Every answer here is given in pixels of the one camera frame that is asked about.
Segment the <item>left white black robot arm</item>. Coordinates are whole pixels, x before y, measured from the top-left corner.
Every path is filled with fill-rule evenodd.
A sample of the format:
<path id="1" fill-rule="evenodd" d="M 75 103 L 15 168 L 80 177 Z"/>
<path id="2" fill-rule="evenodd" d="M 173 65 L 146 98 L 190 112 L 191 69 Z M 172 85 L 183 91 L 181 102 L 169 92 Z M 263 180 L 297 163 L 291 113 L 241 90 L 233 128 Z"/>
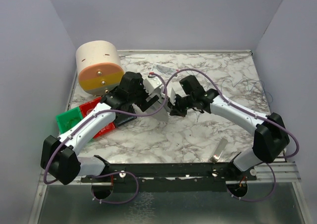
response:
<path id="1" fill-rule="evenodd" d="M 126 72 L 119 85 L 102 96 L 93 110 L 73 128 L 58 138 L 49 136 L 44 140 L 41 167 L 44 169 L 43 181 L 50 184 L 47 175 L 67 185 L 78 176 L 98 176 L 106 168 L 106 161 L 96 156 L 79 157 L 85 145 L 105 126 L 113 122 L 116 115 L 129 114 L 126 109 L 132 104 L 143 112 L 159 98 L 148 100 L 150 94 L 158 89 L 166 92 L 164 79 L 155 73 L 143 78 L 140 73 Z"/>

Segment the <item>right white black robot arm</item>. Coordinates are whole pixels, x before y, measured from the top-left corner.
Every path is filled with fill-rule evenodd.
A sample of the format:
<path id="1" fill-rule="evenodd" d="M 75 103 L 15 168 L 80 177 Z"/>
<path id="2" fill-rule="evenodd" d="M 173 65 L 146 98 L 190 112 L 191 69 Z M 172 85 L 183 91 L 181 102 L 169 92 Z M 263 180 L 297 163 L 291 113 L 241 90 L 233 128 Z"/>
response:
<path id="1" fill-rule="evenodd" d="M 223 117 L 240 126 L 253 137 L 253 146 L 238 154 L 233 164 L 240 171 L 260 163 L 272 163 L 289 144 L 282 117 L 277 113 L 258 113 L 230 101 L 216 89 L 205 90 L 194 75 L 180 80 L 185 92 L 182 97 L 169 89 L 170 115 L 185 117 L 189 109 Z"/>

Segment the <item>grey plastic cable spool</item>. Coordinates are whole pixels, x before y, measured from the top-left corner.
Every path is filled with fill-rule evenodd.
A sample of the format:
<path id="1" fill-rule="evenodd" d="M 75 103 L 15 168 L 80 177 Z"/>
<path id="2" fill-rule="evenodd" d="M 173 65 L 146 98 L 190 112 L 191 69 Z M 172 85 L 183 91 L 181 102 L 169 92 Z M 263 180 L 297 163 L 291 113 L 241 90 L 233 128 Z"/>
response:
<path id="1" fill-rule="evenodd" d="M 156 102 L 154 102 L 152 105 L 150 105 L 150 107 L 145 111 L 146 114 L 152 114 L 161 107 L 161 105 L 164 101 L 164 97 L 161 96 L 162 89 L 163 89 L 163 86 L 156 88 L 150 94 L 150 96 L 146 99 L 146 101 L 149 102 L 152 98 L 154 98 L 155 96 L 158 96 L 158 100 Z M 165 107 L 163 107 L 159 112 L 151 115 L 151 117 L 158 120 L 158 121 L 162 121 L 165 123 L 167 123 L 169 120 L 168 112 L 166 111 Z"/>

